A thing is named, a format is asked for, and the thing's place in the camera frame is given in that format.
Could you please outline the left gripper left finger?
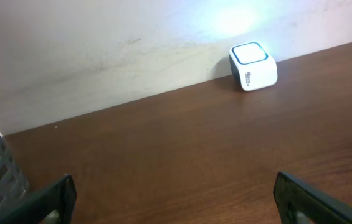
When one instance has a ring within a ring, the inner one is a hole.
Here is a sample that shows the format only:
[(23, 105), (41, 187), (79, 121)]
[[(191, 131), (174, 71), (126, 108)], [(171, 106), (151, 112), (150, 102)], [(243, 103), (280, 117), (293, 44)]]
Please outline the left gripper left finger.
[(0, 223), (42, 223), (52, 212), (57, 223), (70, 223), (77, 199), (77, 190), (70, 174), (25, 198), (0, 208)]

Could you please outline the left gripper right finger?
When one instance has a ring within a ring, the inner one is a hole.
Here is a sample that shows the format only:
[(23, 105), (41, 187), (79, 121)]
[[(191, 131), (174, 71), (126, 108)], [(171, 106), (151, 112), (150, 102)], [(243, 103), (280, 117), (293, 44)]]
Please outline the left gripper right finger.
[(281, 223), (352, 223), (352, 207), (300, 179), (279, 172), (273, 196)]

